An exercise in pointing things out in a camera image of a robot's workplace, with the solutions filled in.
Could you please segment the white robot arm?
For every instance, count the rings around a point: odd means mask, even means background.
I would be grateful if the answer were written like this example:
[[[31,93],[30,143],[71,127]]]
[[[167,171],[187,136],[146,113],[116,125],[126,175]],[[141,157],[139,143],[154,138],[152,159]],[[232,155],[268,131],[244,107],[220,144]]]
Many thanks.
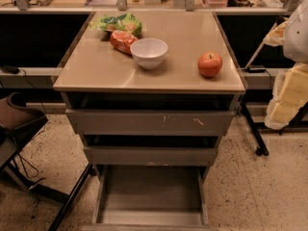
[[[282,45],[284,56],[295,62],[289,70],[278,71],[267,107],[265,125],[280,130],[308,102],[308,0],[303,0],[285,22],[268,33],[265,43]]]

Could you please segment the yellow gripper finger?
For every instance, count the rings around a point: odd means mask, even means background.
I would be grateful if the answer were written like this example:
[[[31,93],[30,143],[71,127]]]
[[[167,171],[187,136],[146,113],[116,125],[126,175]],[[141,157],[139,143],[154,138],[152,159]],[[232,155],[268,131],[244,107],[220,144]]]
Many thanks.
[[[308,102],[308,64],[295,64],[279,70],[267,107],[265,125],[273,130],[287,126]]]
[[[281,46],[285,41],[286,21],[275,23],[264,38],[264,44],[272,47]]]

